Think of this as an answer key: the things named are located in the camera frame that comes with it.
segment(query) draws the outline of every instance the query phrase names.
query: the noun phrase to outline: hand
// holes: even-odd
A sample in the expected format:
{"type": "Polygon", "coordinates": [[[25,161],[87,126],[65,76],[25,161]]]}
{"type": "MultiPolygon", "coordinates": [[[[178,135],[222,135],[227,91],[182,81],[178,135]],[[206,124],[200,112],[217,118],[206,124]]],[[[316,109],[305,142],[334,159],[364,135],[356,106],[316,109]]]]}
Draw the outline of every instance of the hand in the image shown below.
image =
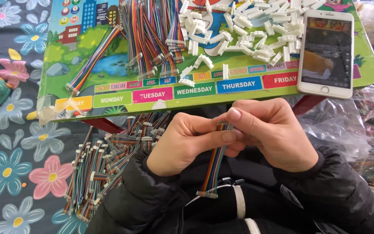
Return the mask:
{"type": "Polygon", "coordinates": [[[317,152],[291,107],[282,98],[262,102],[235,101],[227,113],[214,119],[219,120],[229,121],[244,133],[240,141],[257,146],[269,164],[276,168],[303,172],[318,161],[317,152]]]}
{"type": "Polygon", "coordinates": [[[235,142],[235,132],[216,131],[216,125],[217,122],[211,119],[176,114],[149,155],[148,168],[158,176],[179,174],[200,153],[235,142]]]}

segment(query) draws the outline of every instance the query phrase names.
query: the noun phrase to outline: black jacket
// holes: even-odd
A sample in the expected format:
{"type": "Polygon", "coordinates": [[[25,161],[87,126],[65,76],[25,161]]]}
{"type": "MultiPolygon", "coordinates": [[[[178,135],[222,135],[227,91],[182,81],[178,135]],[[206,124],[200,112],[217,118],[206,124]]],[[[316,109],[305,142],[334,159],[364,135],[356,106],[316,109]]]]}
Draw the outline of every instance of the black jacket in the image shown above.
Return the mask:
{"type": "MultiPolygon", "coordinates": [[[[301,223],[300,226],[307,226],[303,220],[309,219],[316,227],[313,233],[374,233],[374,193],[367,183],[339,154],[324,146],[317,148],[317,152],[318,163],[300,173],[225,157],[219,178],[243,178],[255,191],[266,188],[262,194],[268,194],[269,198],[279,194],[283,200],[279,204],[284,210],[294,212],[285,217],[282,215],[288,213],[279,212],[267,220],[255,219],[258,226],[267,227],[260,228],[262,234],[284,233],[283,229],[272,228],[279,219],[291,219],[298,225],[301,223]],[[303,209],[290,201],[299,203],[303,209]]],[[[86,234],[185,233],[184,206],[194,197],[191,193],[196,187],[201,186],[209,159],[199,155],[180,175],[158,177],[146,166],[148,154],[139,152],[131,158],[122,185],[113,188],[103,199],[86,234]],[[180,188],[191,190],[190,196],[180,188]]]]}

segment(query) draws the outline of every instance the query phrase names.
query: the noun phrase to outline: yellow label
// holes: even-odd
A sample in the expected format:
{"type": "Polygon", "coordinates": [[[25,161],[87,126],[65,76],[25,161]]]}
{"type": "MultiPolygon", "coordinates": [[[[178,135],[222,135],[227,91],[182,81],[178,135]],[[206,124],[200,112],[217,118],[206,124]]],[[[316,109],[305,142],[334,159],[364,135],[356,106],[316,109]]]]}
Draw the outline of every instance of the yellow label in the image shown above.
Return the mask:
{"type": "Polygon", "coordinates": [[[55,109],[56,111],[61,111],[64,108],[66,108],[66,110],[92,109],[92,100],[93,96],[57,99],[55,109]]]}
{"type": "Polygon", "coordinates": [[[211,73],[210,72],[194,73],[193,74],[193,80],[206,80],[206,79],[211,79],[211,73]]]}

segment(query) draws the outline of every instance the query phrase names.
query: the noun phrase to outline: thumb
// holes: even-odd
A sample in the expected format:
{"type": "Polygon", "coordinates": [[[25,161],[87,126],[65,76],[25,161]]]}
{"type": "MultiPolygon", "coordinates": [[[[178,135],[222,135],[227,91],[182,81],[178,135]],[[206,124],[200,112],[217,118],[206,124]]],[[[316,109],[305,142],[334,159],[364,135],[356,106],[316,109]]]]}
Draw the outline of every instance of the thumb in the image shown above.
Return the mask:
{"type": "Polygon", "coordinates": [[[198,155],[204,151],[233,143],[236,140],[236,135],[233,131],[225,130],[209,132],[201,136],[192,136],[191,139],[195,154],[198,155]]]}
{"type": "Polygon", "coordinates": [[[237,107],[232,107],[228,110],[226,119],[236,129],[258,139],[271,130],[268,123],[237,107]]]}

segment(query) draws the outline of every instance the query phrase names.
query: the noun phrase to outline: phone screen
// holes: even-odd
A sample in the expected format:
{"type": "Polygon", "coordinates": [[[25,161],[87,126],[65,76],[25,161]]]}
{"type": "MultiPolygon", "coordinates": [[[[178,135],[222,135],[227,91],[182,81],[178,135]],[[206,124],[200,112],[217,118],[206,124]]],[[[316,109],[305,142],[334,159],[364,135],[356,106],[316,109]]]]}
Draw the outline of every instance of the phone screen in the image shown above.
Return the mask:
{"type": "Polygon", "coordinates": [[[351,88],[351,21],[307,18],[302,81],[351,88]]]}

